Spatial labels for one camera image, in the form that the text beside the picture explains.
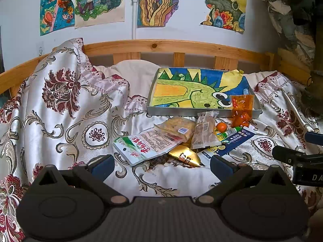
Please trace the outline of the white pink snack bag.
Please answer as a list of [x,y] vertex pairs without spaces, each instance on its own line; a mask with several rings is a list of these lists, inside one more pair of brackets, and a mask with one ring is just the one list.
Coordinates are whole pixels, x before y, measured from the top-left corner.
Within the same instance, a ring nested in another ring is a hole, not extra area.
[[135,166],[167,154],[180,143],[180,138],[151,128],[140,134],[118,137],[113,141],[113,146],[128,164]]

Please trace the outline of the blue white snack box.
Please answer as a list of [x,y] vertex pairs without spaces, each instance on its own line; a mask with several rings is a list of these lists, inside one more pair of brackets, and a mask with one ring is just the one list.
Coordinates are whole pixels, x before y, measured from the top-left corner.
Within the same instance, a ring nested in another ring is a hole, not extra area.
[[229,154],[232,150],[239,147],[241,144],[250,140],[255,134],[243,127],[241,130],[230,135],[228,138],[221,141],[219,145],[208,147],[197,153],[200,158],[200,165],[202,167],[210,167],[210,161],[213,155],[220,157]]

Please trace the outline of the clear brown pastry packet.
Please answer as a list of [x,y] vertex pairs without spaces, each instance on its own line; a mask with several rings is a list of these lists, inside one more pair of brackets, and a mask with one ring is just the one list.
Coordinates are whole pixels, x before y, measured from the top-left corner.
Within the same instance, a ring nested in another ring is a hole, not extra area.
[[195,124],[195,129],[191,141],[192,149],[203,149],[219,145],[221,142],[214,134],[216,127],[216,117],[219,112],[208,111],[198,113],[198,119]]

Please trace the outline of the small orange mandarin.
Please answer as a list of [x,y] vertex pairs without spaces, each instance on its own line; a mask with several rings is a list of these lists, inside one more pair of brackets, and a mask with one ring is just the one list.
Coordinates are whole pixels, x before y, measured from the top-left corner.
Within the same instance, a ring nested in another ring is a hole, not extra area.
[[224,122],[219,122],[216,128],[219,132],[224,133],[227,130],[227,125]]

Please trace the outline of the gold foil snack packet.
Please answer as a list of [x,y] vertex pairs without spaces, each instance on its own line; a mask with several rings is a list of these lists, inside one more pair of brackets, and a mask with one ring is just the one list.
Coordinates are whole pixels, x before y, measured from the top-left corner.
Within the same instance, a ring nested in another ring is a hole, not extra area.
[[199,156],[184,145],[174,147],[169,155],[190,166],[199,167],[201,163]]

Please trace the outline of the beige cracker snack bag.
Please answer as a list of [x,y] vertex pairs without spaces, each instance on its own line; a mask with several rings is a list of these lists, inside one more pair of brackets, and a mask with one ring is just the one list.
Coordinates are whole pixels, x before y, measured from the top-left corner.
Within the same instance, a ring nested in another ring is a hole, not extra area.
[[195,121],[178,116],[172,117],[161,124],[154,125],[154,127],[185,143],[190,140],[194,133]]

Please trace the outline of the orange sauce packet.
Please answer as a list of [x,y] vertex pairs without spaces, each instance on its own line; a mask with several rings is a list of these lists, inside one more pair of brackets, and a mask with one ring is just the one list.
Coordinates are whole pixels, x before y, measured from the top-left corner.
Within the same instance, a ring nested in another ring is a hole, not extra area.
[[232,127],[249,127],[254,106],[253,95],[231,96]]

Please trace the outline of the floral satin bed cover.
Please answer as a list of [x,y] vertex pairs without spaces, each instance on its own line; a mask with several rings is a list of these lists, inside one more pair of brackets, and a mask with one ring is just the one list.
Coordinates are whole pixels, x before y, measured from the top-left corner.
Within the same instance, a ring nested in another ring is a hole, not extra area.
[[[106,78],[97,71],[82,44],[78,38],[60,45],[1,108],[1,241],[24,239],[15,211],[47,164],[70,170],[112,155],[115,169],[106,182],[128,198],[195,198],[218,184],[208,168],[194,168],[169,155],[128,164],[113,140],[139,134],[166,117],[148,115],[148,98],[130,97],[125,79]],[[232,163],[267,169],[275,163],[272,150],[277,145],[306,154],[322,152],[322,147],[304,139],[307,132],[322,132],[322,117],[301,106],[301,85],[279,72],[242,75],[232,71],[213,76],[195,68],[180,73],[161,67],[157,72],[164,78],[221,89],[220,99],[237,84],[251,86],[262,112],[250,123],[255,136],[225,156]]]

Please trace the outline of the cream pillow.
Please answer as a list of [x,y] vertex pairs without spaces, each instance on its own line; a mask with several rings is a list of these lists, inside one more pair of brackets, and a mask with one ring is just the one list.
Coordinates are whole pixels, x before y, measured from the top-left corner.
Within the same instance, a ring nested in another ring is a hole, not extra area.
[[149,61],[130,59],[110,67],[94,66],[94,68],[102,72],[106,78],[112,75],[118,75],[125,79],[130,84],[130,97],[140,95],[148,98],[153,79],[160,67]]

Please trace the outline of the floral curtain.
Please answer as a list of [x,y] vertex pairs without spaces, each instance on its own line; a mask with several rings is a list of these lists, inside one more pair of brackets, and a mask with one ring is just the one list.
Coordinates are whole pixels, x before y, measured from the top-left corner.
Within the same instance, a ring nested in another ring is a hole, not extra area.
[[262,0],[284,47],[313,67],[322,33],[322,0]]

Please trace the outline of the landscape painting torn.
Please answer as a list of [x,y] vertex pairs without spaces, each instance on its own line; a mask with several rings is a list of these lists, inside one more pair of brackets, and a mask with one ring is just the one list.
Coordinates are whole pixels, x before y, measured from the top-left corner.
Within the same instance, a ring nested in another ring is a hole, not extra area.
[[243,33],[247,0],[205,0],[209,9],[200,24]]

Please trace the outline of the cartoon girl poster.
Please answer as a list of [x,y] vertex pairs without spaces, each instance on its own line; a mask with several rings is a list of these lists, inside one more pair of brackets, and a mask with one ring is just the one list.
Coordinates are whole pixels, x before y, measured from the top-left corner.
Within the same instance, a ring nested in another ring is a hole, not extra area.
[[39,30],[41,36],[73,25],[73,0],[40,1]]

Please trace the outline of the cartoon boy poster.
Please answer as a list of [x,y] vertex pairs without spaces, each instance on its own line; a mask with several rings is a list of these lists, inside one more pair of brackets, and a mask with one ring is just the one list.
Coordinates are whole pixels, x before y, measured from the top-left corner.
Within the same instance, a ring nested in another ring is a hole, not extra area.
[[75,0],[75,28],[123,22],[124,0]]

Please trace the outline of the white wall pipe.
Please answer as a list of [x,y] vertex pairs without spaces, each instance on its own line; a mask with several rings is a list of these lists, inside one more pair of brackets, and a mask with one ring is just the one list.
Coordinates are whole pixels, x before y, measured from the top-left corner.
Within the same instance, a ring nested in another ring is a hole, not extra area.
[[137,0],[131,0],[132,2],[132,29],[131,38],[136,39],[136,26],[137,26]]

